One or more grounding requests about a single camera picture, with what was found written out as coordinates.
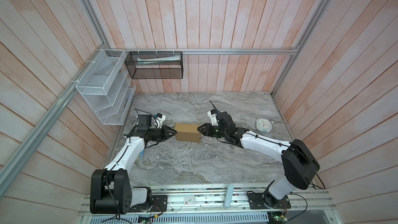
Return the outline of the brown cardboard box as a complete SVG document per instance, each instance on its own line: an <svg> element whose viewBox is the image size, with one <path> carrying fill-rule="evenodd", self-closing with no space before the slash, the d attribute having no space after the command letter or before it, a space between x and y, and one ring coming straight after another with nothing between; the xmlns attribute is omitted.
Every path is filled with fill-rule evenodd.
<svg viewBox="0 0 398 224"><path fill-rule="evenodd" d="M176 140L181 142L200 143L201 133L198 124L176 123L174 129L177 131Z"/></svg>

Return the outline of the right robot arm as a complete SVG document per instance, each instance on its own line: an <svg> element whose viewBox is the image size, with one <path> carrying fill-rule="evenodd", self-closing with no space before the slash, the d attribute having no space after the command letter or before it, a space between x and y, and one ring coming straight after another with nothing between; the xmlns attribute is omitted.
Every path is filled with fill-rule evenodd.
<svg viewBox="0 0 398 224"><path fill-rule="evenodd" d="M208 116L211 122L198 127L203 136L223 138L227 144L263 153L282 163L284 175L267 186L265 201L275 203L296 189L307 190L317 176L320 165L303 141L275 140L237 127L227 112L211 110Z"/></svg>

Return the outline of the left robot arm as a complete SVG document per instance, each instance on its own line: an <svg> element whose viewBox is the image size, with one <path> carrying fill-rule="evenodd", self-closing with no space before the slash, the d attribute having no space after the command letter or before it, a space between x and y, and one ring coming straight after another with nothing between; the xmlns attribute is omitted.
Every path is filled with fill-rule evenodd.
<svg viewBox="0 0 398 224"><path fill-rule="evenodd" d="M94 171L90 192L92 214L121 215L131 208L142 212L153 208L150 187L132 187L129 171L149 142L154 142L155 146L177 134L176 130L163 124L165 119L160 113L138 115L120 152L104 169Z"/></svg>

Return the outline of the coloured marker pack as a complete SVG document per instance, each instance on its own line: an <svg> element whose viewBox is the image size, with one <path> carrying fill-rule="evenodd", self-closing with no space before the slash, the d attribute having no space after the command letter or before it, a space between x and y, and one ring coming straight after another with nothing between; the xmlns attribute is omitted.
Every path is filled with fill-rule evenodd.
<svg viewBox="0 0 398 224"><path fill-rule="evenodd" d="M144 158L144 155L145 155L145 151L144 150L142 150L141 152L140 152L140 154L139 154L139 159L143 159Z"/></svg>

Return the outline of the white round clock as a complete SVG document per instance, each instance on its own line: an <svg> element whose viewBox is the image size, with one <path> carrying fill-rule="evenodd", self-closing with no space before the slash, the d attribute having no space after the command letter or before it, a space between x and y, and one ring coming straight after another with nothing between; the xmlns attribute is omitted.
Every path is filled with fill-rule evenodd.
<svg viewBox="0 0 398 224"><path fill-rule="evenodd" d="M256 120L256 129L262 133L270 133L272 131L272 123L265 118L259 118Z"/></svg>

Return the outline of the white label tag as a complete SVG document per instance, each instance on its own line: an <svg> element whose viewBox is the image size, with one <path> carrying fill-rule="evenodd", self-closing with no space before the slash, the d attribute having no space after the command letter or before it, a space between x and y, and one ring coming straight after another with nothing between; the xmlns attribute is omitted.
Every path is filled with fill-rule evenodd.
<svg viewBox="0 0 398 224"><path fill-rule="evenodd" d="M184 197L183 200L185 205L195 205L196 204L196 197L191 196L191 197Z"/></svg>

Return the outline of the black mesh basket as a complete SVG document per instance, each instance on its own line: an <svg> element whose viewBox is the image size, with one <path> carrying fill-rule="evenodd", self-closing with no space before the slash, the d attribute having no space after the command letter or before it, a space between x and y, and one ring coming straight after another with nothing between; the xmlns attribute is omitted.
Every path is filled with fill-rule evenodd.
<svg viewBox="0 0 398 224"><path fill-rule="evenodd" d="M178 65L137 65L138 57L142 56L174 56L181 55ZM181 52L129 52L124 61L132 79L182 79L184 68Z"/></svg>

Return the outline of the paper sheet in basket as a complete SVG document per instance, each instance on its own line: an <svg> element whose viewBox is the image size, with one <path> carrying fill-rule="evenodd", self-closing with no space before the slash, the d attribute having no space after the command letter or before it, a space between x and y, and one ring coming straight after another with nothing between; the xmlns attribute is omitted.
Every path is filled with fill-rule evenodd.
<svg viewBox="0 0 398 224"><path fill-rule="evenodd" d="M181 55L174 56L142 56L138 57L137 65L178 65Z"/></svg>

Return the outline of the aluminium front rail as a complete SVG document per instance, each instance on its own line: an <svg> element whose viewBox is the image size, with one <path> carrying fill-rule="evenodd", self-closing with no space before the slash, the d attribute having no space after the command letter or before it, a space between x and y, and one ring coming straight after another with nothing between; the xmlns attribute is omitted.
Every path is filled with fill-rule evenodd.
<svg viewBox="0 0 398 224"><path fill-rule="evenodd" d="M153 194L167 195L167 214L171 213L215 213L215 212L249 212L250 206L247 191L262 193L265 183L248 183L234 185L230 208L224 208L227 184L196 184L152 186ZM196 197L195 205L185 205L184 197ZM295 190L288 195L291 203L289 211L337 209L327 190L309 188Z"/></svg>

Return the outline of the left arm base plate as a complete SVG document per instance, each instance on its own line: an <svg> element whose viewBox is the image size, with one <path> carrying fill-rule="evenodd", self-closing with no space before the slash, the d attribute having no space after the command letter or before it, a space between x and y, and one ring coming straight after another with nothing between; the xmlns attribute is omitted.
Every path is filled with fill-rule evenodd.
<svg viewBox="0 0 398 224"><path fill-rule="evenodd" d="M153 194L150 187L133 187L131 206L128 213L137 212L165 212L167 210L167 195L157 195Z"/></svg>

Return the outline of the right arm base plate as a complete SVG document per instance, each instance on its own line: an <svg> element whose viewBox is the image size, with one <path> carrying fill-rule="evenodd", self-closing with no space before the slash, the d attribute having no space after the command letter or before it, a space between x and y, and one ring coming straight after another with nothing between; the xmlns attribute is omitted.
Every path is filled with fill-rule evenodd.
<svg viewBox="0 0 398 224"><path fill-rule="evenodd" d="M254 191L247 191L246 196L248 198L248 203L250 209L290 209L291 203L287 195L282 197L282 199L277 199L272 196L268 189L263 193L256 193Z"/></svg>

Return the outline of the aluminium wall frame bar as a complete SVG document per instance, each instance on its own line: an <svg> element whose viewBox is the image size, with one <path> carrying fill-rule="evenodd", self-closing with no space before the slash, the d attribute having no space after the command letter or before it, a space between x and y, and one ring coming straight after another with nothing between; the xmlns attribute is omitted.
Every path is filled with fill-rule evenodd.
<svg viewBox="0 0 398 224"><path fill-rule="evenodd" d="M126 52L181 52L183 55L295 55L292 48L135 48L122 49Z"/></svg>

